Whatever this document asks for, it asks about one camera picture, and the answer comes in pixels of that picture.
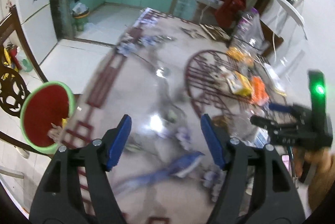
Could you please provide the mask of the person's right hand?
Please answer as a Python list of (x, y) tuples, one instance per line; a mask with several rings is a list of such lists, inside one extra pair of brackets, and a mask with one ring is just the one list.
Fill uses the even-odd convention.
[(334, 212), (334, 154), (329, 149), (305, 152), (304, 161), (316, 166), (308, 186), (308, 203), (312, 213)]

